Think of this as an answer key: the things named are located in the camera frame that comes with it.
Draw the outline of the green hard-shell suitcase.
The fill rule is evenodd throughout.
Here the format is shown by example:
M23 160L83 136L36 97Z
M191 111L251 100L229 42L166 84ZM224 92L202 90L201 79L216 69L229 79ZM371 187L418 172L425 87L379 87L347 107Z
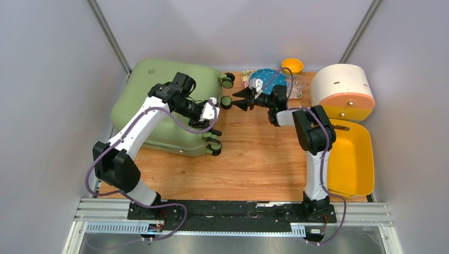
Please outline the green hard-shell suitcase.
M133 157L140 148L185 156L218 156L222 90L235 76L207 66L146 59L133 69L114 105L111 121L117 134L111 140Z

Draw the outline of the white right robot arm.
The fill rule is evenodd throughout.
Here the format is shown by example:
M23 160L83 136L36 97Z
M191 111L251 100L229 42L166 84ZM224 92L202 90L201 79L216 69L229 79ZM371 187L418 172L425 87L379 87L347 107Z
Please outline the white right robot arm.
M287 87L275 85L269 95L258 94L246 87L233 94L232 105L243 111L255 106L268 109L268 119L274 126L294 126L298 142L306 153L307 180L300 205L302 216L310 222L328 222L330 197L327 188L327 168L336 133L321 105L289 108Z

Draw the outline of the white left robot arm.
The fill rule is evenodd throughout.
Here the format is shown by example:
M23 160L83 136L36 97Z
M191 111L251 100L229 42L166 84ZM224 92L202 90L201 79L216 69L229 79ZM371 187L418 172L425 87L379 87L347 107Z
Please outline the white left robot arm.
M195 88L195 80L181 72L172 81L155 84L125 127L109 141L99 141L93 146L94 161L86 177L94 174L115 187L116 193L128 198L146 218L158 218L166 205L161 204L160 195L141 179L134 160L143 143L167 117L190 133L202 134L212 129L219 115L218 100L214 97L200 103L190 100Z

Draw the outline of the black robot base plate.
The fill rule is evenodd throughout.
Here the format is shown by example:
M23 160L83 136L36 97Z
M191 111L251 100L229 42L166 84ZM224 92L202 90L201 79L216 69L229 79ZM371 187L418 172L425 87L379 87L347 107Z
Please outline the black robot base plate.
M169 199L163 208L148 209L130 204L129 220L155 220L165 230L180 226L182 231L281 233L291 223L336 223L335 209L306 214L301 203L274 204L252 201L199 201Z

